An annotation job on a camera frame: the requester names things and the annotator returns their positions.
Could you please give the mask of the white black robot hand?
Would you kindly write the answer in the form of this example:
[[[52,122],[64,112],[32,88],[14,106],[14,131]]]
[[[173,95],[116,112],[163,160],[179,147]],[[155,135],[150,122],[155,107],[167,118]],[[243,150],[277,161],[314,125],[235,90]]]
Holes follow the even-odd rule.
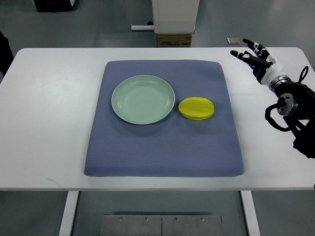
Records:
[[[254,55],[248,51],[242,53],[235,50],[231,50],[230,54],[247,64],[261,85],[270,85],[278,76],[285,76],[283,66],[274,53],[262,44],[249,39],[244,38],[243,42],[253,51]]]

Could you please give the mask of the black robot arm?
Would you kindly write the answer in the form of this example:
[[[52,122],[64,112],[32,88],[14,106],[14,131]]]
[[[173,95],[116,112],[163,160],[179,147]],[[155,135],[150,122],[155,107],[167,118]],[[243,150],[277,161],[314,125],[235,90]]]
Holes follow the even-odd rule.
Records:
[[[266,108],[265,119],[279,131],[291,131],[295,137],[293,147],[307,158],[314,158],[315,92],[302,83],[308,71],[309,67],[305,66],[297,82],[293,82],[287,76],[278,76],[268,84],[278,100]],[[273,109],[283,116],[287,127],[281,127],[271,117]]]

